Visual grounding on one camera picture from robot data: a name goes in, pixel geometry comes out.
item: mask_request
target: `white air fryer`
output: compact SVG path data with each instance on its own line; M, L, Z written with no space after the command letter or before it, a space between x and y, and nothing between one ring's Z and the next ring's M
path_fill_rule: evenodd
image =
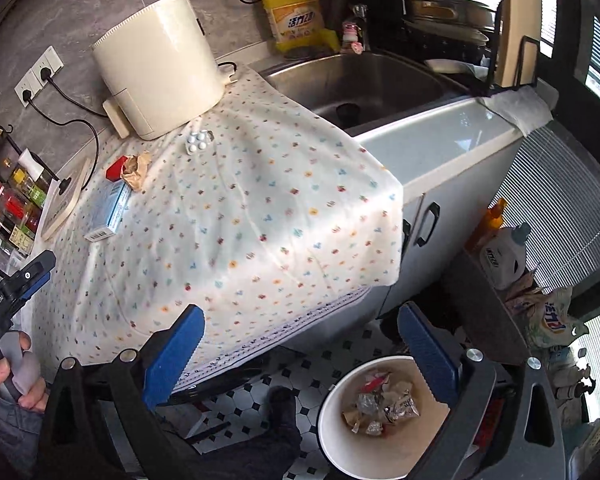
M233 75L216 65L189 0L159 0L91 48L112 94L104 109L121 137L132 126L152 140L187 123L221 99Z

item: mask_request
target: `person's arm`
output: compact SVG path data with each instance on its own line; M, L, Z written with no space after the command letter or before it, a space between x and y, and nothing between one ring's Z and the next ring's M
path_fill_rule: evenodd
M20 345L28 350L31 340L20 332ZM7 359L0 360L0 384L10 373ZM39 378L17 404L0 397L0 452L24 478L31 476L38 453L38 436L48 394L44 379Z

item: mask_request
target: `person's hand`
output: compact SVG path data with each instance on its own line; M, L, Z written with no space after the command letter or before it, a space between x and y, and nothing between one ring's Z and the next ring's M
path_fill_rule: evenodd
M29 350L31 348L31 339L24 332L20 332L20 347L23 350ZM6 358L0 359L0 385L7 380L11 367ZM45 380L40 377L36 383L31 387L29 393L21 396L18 399L18 404L21 408L26 410L33 410L34 412L43 413L46 408L46 402L49 398L46 392Z

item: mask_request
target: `yellow dish soap bottle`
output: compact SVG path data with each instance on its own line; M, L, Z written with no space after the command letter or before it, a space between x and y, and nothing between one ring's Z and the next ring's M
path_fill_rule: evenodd
M276 46L286 52L298 46L327 44L333 50L332 32L324 28L319 0L262 0Z

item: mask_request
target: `gray tile wall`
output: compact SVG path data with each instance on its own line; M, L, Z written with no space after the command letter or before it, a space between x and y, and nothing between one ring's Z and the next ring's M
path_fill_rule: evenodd
M18 0L0 25L0 124L14 126L13 137L58 170L88 142L90 131L74 124L59 128L23 108L13 87L49 45L64 62L55 80L67 94L101 109L107 97L90 46L107 30L157 0ZM216 55L270 36L260 5L238 0L191 0ZM35 104L55 120L90 120L99 131L107 121L64 101L47 86Z

